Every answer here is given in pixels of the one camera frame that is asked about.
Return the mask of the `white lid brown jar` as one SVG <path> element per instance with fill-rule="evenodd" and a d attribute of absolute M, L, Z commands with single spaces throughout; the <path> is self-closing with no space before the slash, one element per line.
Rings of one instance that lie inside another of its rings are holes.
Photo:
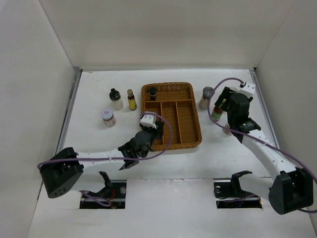
<path fill-rule="evenodd" d="M 113 127 L 116 124 L 114 113 L 110 108 L 106 108 L 101 111 L 101 118 L 107 127 Z"/>

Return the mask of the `yellow cap sauce bottle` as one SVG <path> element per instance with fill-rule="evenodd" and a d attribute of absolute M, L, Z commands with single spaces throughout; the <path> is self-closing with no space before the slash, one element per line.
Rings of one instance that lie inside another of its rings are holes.
<path fill-rule="evenodd" d="M 221 118 L 221 115 L 223 113 L 222 105 L 225 103 L 225 99 L 223 99 L 221 102 L 216 102 L 213 111 L 211 113 L 211 118 L 214 121 L 219 121 Z"/>

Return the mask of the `black cap salt grinder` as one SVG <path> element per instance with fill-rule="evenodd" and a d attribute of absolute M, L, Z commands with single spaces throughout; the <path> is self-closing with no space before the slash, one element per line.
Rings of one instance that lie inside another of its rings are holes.
<path fill-rule="evenodd" d="M 202 109 L 202 110 L 207 110 L 208 109 L 208 106 L 209 106 L 209 100 L 212 96 L 212 92 L 213 92 L 213 88 L 212 87 L 209 87 L 209 86 L 206 86 L 203 88 L 202 90 L 202 97 L 199 101 L 199 107 Z"/>

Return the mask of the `black stopper white bottle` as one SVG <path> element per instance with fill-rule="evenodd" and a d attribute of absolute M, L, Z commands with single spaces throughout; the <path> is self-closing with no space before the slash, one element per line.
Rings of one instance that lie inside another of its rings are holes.
<path fill-rule="evenodd" d="M 119 91 L 115 88 L 112 88 L 109 93 L 109 98 L 111 100 L 111 105 L 115 110 L 121 110 L 124 107 L 124 103 Z"/>

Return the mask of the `brown wicker divided tray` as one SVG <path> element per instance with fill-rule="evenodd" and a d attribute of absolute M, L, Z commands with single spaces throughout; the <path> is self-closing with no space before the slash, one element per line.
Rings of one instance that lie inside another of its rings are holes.
<path fill-rule="evenodd" d="M 149 89 L 156 87 L 157 100 L 151 101 Z M 154 151 L 192 149 L 202 142 L 202 132 L 197 112 L 194 90 L 188 82 L 146 84 L 141 89 L 141 112 L 153 112 L 167 120 L 163 139 L 156 140 Z"/>

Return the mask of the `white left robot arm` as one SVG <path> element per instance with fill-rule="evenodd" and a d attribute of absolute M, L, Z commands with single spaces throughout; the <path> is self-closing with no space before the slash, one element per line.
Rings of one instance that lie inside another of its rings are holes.
<path fill-rule="evenodd" d="M 107 197 L 111 192 L 108 174 L 127 170 L 149 160 L 155 141 L 163 138 L 165 123 L 155 115 L 143 115 L 141 130 L 122 146 L 97 153 L 76 152 L 67 147 L 48 161 L 38 164 L 48 198 L 58 198 L 71 190 L 83 190 Z"/>

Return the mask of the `yellow label brown bottle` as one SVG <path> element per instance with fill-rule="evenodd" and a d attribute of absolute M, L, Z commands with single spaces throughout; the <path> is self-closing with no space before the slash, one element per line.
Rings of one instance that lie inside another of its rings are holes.
<path fill-rule="evenodd" d="M 136 104 L 136 100 L 135 100 L 135 96 L 133 94 L 132 89 L 128 89 L 127 90 L 127 98 L 128 98 L 128 106 L 129 109 L 134 111 L 137 109 L 137 104 Z"/>

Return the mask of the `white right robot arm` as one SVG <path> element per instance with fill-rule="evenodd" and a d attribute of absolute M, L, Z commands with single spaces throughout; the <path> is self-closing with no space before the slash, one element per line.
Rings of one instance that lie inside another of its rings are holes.
<path fill-rule="evenodd" d="M 235 197 L 245 193 L 262 197 L 280 215 L 295 210 L 304 212 L 314 202 L 316 177 L 308 169 L 290 162 L 288 155 L 274 147 L 249 117 L 254 92 L 254 86 L 238 91 L 224 87 L 215 106 L 227 113 L 228 130 L 262 163 L 272 181 L 265 181 L 251 171 L 241 171 L 231 176 L 230 191 Z"/>

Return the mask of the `pink lid spice jar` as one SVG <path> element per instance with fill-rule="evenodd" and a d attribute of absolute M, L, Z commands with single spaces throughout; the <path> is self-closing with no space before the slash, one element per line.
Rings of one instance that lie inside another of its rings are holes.
<path fill-rule="evenodd" d="M 229 130 L 230 129 L 230 125 L 228 123 L 225 124 L 224 128 L 222 129 L 223 132 L 226 134 L 226 135 L 231 135 L 231 131 Z"/>

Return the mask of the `small black cap bottle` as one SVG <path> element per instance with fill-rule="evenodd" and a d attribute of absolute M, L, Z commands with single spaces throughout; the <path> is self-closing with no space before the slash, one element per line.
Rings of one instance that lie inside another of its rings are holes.
<path fill-rule="evenodd" d="M 149 89 L 149 94 L 150 94 L 150 100 L 151 101 L 156 101 L 157 100 L 157 89 L 156 89 L 156 87 L 151 87 Z"/>

